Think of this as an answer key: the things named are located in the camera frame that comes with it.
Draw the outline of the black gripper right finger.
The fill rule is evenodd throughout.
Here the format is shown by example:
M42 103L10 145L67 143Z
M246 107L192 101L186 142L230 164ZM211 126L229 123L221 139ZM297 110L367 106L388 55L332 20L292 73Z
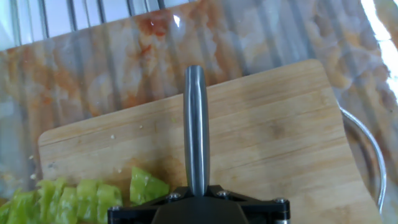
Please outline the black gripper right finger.
M203 198L200 217L205 223L291 223L290 201L283 197L259 200L212 185Z

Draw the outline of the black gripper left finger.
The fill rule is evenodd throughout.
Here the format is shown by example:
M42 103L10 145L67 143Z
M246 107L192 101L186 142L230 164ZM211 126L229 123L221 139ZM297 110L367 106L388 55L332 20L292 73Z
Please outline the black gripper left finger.
M142 205L134 207L113 206L107 211L107 223L180 223L178 218L182 218L182 215L172 215L171 212L168 212L161 216L159 211L164 205L170 205L190 197L193 197L193 194L189 187L177 187L173 192L144 202Z

